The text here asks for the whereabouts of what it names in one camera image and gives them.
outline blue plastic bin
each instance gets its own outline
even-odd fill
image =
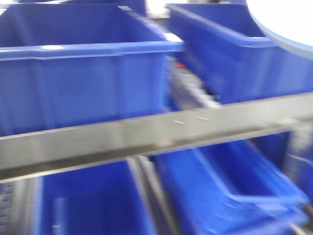
[[[280,218],[307,200],[245,141],[163,154],[154,162],[186,234],[225,234]]]
[[[0,32],[0,136],[161,113],[182,49],[109,3],[14,4]]]
[[[33,235],[156,235],[126,161],[37,179]]]
[[[290,132],[261,136],[253,139],[261,152],[279,169],[283,169]]]
[[[240,4],[169,4],[177,58],[222,104],[313,91],[313,60],[276,46]]]
[[[18,2],[51,2],[53,0],[18,0]],[[146,4],[145,0],[67,0],[63,3],[72,3],[72,2],[89,2],[89,3],[112,3],[114,2],[120,6],[128,6],[134,12],[145,16],[146,15]]]

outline metal shelf beam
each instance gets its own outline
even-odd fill
[[[313,93],[0,138],[0,183],[128,156],[248,139],[313,121]]]

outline shelving rack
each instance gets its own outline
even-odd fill
[[[0,182],[18,180],[9,234],[27,234],[31,229],[32,177],[131,157],[137,162],[140,188],[150,210],[161,211],[161,216],[154,216],[156,224],[161,228],[166,221],[168,226],[162,229],[177,235],[153,170],[138,156],[293,131],[313,122],[313,93],[221,106],[187,70],[174,71],[172,86],[173,99],[187,110],[1,137]]]

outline metal frame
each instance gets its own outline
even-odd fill
[[[248,139],[313,121],[313,93],[0,138],[0,183],[128,156]]]
[[[177,216],[169,203],[167,195],[163,191],[153,163],[145,156],[138,156],[136,160],[142,170],[142,179],[145,182],[146,192],[150,196],[151,211],[158,218],[156,225],[158,228],[162,228],[159,234],[181,235]]]
[[[12,208],[5,234],[30,235],[32,233],[35,179],[14,182]]]

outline bin rim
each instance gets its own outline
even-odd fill
[[[241,4],[203,4],[203,3],[171,3],[167,4],[166,7],[171,11],[184,16],[189,22],[197,24],[201,29],[213,33],[224,40],[235,44],[240,47],[255,47],[255,48],[264,48],[264,47],[277,47],[277,45],[268,37],[248,37],[243,33],[239,33],[235,30],[232,30],[228,27],[222,26],[221,24],[215,23],[211,20],[208,20],[202,16],[199,16],[191,11],[183,9],[181,6],[184,5],[197,5],[201,7],[245,7]]]
[[[296,186],[294,185],[291,180],[289,180],[283,173],[278,172],[278,176],[281,178],[282,181],[285,182],[285,184],[289,187],[290,192],[289,195],[286,196],[258,196],[258,195],[240,195],[240,194],[234,194],[231,193],[228,189],[227,185],[220,179],[218,176],[218,173],[215,171],[214,167],[210,164],[210,162],[205,159],[205,156],[201,153],[201,151],[197,148],[192,149],[195,153],[195,157],[199,160],[199,162],[204,166],[205,173],[209,175],[210,178],[212,178],[216,184],[217,187],[220,188],[220,190],[223,192],[223,194],[228,197],[231,200],[234,200],[236,202],[240,203],[249,203],[249,204],[255,204],[259,205],[260,207],[263,206],[263,204],[305,204],[309,201],[308,197]],[[262,157],[261,153],[256,152],[255,154],[257,158]],[[267,163],[264,161],[265,164],[271,170],[279,171],[278,169],[275,169],[276,167],[271,165],[271,163]]]
[[[186,217],[189,219],[189,221],[192,221],[193,213],[186,213]],[[278,227],[279,229],[292,229],[292,224],[296,225],[305,225],[309,222],[308,216],[297,207],[291,208],[288,210],[288,212],[280,217],[269,217],[267,219],[259,221],[256,223],[251,223],[244,225],[240,228],[234,229],[233,231],[226,232],[225,235],[247,235],[247,234],[254,234],[258,230],[266,231],[267,228],[270,228],[272,226]],[[201,224],[197,224],[195,222],[190,222],[190,225],[193,227],[193,230],[202,232],[201,235],[213,235],[216,234],[214,231],[209,230],[205,226]]]
[[[145,25],[151,33],[157,35],[158,41],[69,44],[69,45],[39,45],[21,47],[0,47],[0,61],[8,60],[48,60],[63,58],[106,57],[125,54],[176,52],[182,51],[183,41],[173,33],[146,17],[140,16],[127,6],[117,6],[140,24]]]

